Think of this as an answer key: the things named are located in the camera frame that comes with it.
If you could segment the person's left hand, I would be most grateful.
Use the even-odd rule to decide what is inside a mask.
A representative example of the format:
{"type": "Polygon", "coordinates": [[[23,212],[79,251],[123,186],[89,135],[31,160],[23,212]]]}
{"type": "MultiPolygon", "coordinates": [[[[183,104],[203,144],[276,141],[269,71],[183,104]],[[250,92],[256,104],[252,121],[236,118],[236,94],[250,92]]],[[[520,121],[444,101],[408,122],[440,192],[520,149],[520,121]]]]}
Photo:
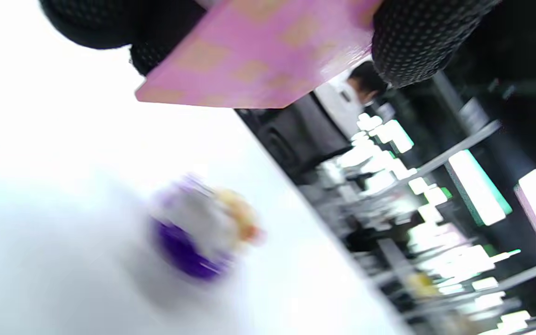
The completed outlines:
{"type": "MultiPolygon", "coordinates": [[[[146,76],[206,15],[200,0],[41,0],[66,39],[95,50],[131,46],[146,76]]],[[[385,0],[374,16],[372,59],[384,82],[404,87],[443,69],[496,0],[385,0]]]]}

